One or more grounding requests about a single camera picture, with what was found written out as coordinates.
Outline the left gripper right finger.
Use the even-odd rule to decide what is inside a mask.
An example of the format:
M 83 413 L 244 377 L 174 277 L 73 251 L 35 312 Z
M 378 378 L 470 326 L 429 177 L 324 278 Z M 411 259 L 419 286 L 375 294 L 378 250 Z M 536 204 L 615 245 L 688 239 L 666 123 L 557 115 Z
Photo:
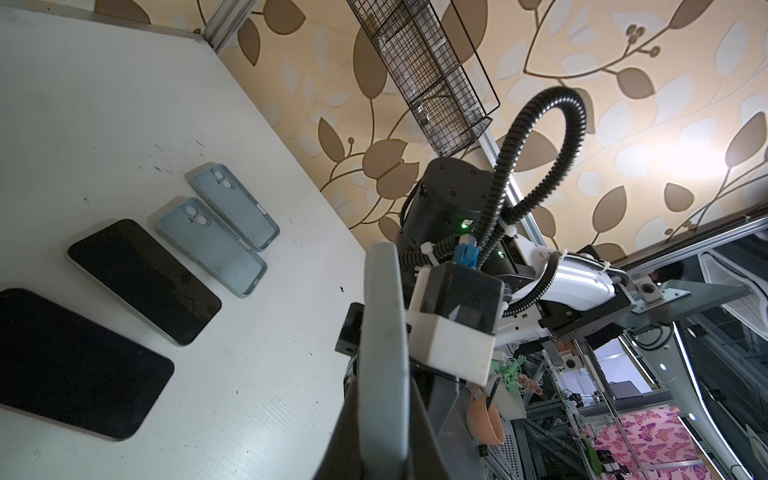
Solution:
M 415 480 L 448 480 L 449 472 L 441 456 L 416 382 L 409 390 L 409 454 L 406 478 Z

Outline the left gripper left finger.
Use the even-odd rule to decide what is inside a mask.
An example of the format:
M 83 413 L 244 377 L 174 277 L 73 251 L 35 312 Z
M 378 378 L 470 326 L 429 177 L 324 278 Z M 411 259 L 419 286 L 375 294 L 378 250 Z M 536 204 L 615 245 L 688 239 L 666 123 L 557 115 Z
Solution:
M 375 420 L 372 398 L 352 380 L 314 479 L 373 479 Z

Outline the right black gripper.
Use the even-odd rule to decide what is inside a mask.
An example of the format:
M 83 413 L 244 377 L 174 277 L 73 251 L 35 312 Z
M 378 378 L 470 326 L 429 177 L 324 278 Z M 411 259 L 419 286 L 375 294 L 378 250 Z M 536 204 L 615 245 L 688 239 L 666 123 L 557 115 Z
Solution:
M 349 383 L 356 380 L 363 312 L 363 304 L 350 304 L 336 343 L 336 351 L 350 357 L 344 378 L 344 400 Z M 449 479 L 478 479 L 480 456 L 477 445 L 470 438 L 464 421 L 459 418 L 459 414 L 468 408 L 468 398 L 459 392 L 461 385 L 416 367 L 412 373 L 449 472 Z

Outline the light blue phone case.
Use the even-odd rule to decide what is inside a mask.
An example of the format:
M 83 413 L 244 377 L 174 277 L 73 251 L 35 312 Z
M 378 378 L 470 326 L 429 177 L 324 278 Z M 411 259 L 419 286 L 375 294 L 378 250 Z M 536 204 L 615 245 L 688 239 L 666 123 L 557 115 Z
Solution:
M 171 244 L 239 298 L 250 296 L 267 272 L 266 262 L 202 200 L 185 199 L 157 225 Z
M 278 224 L 225 165 L 195 173 L 191 186 L 250 249 L 264 251 L 279 236 Z

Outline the black smartphone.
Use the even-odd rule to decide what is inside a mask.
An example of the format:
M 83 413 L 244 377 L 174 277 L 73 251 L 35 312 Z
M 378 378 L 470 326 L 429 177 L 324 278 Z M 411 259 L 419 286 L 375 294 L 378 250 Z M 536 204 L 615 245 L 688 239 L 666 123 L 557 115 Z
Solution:
M 409 367 L 396 247 L 367 253 L 358 352 L 359 452 L 365 479 L 403 479 L 409 449 Z
M 70 245 L 68 257 L 176 344 L 191 344 L 222 301 L 144 228 L 118 220 Z
M 1 404 L 107 437 L 133 436 L 173 362 L 30 290 L 1 293 Z

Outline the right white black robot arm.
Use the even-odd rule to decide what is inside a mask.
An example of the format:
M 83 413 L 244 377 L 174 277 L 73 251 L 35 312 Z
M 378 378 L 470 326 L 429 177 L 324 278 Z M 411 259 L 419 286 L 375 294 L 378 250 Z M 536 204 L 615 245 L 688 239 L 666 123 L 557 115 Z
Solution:
M 534 125 L 551 109 L 565 118 L 561 150 L 544 179 L 516 205 L 502 192 Z M 574 292 L 563 264 L 571 255 L 552 251 L 543 272 L 513 303 L 500 280 L 481 267 L 497 243 L 539 206 L 567 176 L 586 134 L 581 96 L 563 86 L 532 98 L 511 125 L 498 155 L 486 204 L 472 232 L 441 242 L 443 255 L 399 252 L 383 244 L 368 253 L 364 303 L 350 306 L 337 343 L 353 373 L 320 479 L 444 479 L 430 401 L 411 375 L 417 362 L 438 376 L 483 384 L 490 370 L 493 329 L 502 318 L 533 306 L 554 284 Z

